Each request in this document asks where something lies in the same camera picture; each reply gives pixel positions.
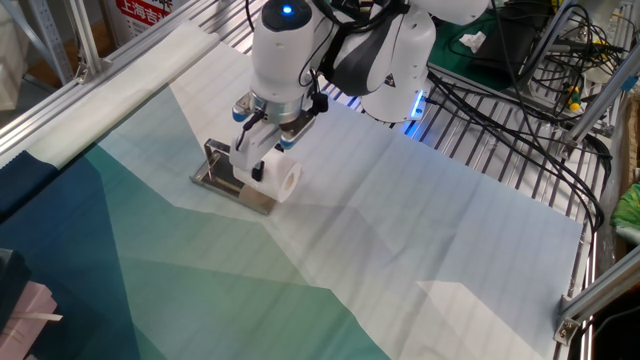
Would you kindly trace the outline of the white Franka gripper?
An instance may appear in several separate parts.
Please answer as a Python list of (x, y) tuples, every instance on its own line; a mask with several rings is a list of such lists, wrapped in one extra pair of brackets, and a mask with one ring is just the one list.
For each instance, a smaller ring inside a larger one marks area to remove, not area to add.
[(243, 171), (254, 167), (251, 177), (255, 181), (261, 181), (265, 163), (260, 160), (274, 146), (276, 150), (284, 152), (281, 144), (277, 143), (281, 137), (281, 129), (278, 125), (264, 120), (255, 122), (251, 127), (248, 127), (248, 124), (249, 122), (246, 122), (242, 126), (240, 134), (231, 143), (230, 163)]

